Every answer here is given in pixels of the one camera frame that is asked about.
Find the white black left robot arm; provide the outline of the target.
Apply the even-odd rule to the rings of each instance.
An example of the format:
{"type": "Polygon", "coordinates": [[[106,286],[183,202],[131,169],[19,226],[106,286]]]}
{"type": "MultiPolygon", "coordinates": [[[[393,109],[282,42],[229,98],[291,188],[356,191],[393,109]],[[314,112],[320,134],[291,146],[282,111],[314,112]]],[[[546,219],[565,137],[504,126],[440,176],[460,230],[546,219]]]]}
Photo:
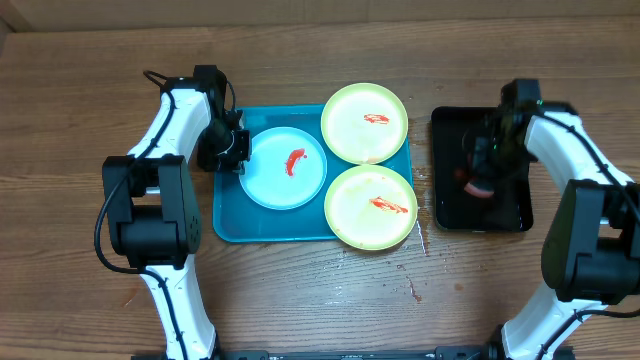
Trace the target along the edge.
{"type": "Polygon", "coordinates": [[[143,74],[159,88],[160,108],[138,144],[103,163],[94,250],[105,268],[147,285],[165,332],[163,358],[218,359],[195,270],[203,226],[189,162],[241,174],[250,133],[242,111],[225,105],[235,92],[217,66],[197,65],[189,77],[143,74]]]}

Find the pink green sponge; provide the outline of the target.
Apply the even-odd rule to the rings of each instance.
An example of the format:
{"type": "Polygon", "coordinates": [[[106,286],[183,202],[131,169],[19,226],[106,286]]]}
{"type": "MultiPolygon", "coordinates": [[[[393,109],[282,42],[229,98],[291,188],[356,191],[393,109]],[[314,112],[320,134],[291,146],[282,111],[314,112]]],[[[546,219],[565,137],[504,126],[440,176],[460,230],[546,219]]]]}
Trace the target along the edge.
{"type": "Polygon", "coordinates": [[[490,183],[478,179],[469,180],[463,189],[471,196],[480,199],[491,198],[495,193],[495,189],[490,183]]]}

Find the yellow-green plate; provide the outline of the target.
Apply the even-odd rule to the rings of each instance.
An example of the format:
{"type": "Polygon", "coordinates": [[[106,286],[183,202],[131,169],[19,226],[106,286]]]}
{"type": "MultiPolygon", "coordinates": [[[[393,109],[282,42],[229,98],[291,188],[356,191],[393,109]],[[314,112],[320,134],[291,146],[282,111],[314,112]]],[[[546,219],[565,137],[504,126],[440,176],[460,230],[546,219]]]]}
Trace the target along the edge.
{"type": "Polygon", "coordinates": [[[355,83],[335,92],[321,114],[328,148],[355,165],[378,164],[394,156],[408,134],[407,111],[391,90],[355,83]]]}
{"type": "Polygon", "coordinates": [[[330,229],[347,245],[380,251],[403,241],[417,221],[411,184],[380,165],[352,167],[330,184],[324,214],[330,229]]]}

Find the light blue plate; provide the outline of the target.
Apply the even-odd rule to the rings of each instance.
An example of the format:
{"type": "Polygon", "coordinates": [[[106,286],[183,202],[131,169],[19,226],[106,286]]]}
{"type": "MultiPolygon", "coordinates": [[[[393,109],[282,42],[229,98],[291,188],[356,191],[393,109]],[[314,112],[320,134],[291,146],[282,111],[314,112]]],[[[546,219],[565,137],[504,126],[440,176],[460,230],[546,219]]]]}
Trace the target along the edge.
{"type": "Polygon", "coordinates": [[[251,139],[250,160],[240,185],[255,203],[272,210],[290,210],[311,201],[327,176],[327,158],[309,133],[275,127],[251,139]]]}

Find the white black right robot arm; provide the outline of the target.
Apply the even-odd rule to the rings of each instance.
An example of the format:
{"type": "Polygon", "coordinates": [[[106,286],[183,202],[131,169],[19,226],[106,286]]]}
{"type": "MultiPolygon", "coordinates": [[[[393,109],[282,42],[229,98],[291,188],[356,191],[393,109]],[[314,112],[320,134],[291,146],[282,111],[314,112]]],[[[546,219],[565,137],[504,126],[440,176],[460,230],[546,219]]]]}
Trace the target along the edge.
{"type": "Polygon", "coordinates": [[[638,317],[614,306],[639,292],[639,185],[587,135],[566,102],[546,102],[534,79],[515,79],[480,125],[464,189],[487,198],[533,161],[562,192],[542,253],[543,282],[500,328],[488,359],[551,359],[593,316],[638,317]]]}

